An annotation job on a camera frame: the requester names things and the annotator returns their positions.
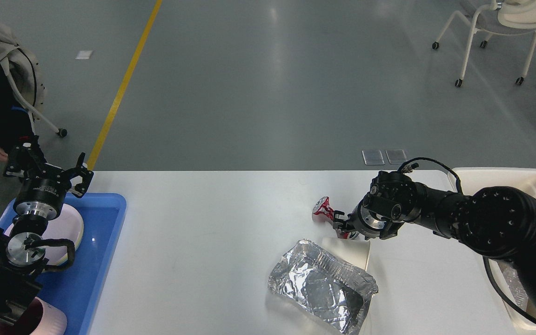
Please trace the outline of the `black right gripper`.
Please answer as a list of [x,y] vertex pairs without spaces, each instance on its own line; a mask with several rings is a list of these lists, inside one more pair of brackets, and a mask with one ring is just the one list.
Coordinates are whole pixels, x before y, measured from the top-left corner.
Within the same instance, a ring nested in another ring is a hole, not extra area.
[[370,210],[361,203],[348,214],[338,210],[333,212],[333,229],[338,238],[356,238],[356,231],[367,239],[386,240],[396,237],[404,222],[381,221],[372,216]]

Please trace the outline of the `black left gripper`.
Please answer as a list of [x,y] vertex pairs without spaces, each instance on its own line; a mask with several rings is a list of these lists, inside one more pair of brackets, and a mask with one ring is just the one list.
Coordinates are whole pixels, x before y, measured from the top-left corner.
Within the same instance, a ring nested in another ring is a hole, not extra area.
[[85,163],[86,153],[76,165],[61,172],[61,181],[45,179],[47,162],[39,146],[39,136],[22,136],[12,145],[3,176],[22,180],[13,203],[16,214],[35,214],[53,220],[60,216],[67,192],[81,199],[87,193],[94,172]]

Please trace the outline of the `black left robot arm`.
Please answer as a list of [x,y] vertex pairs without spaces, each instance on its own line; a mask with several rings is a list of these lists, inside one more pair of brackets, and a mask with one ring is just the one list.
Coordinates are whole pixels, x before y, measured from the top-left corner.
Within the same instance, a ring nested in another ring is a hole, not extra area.
[[5,177],[17,177],[20,191],[13,204],[11,233],[0,228],[0,322],[13,326],[42,290],[42,272],[72,267],[76,244],[68,238],[44,238],[50,221],[62,212],[67,193],[81,198],[94,173],[84,162],[62,169],[51,165],[39,147],[38,136],[24,136],[9,151]]

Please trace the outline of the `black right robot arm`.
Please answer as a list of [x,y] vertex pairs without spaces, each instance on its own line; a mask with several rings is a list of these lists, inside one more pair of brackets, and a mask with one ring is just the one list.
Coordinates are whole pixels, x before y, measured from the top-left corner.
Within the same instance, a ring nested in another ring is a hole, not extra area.
[[408,222],[454,238],[483,257],[488,276],[490,260],[511,264],[536,306],[536,199],[508,186],[466,195],[458,175],[456,192],[429,188],[409,177],[419,160],[381,170],[350,214],[328,210],[334,229],[385,240]]

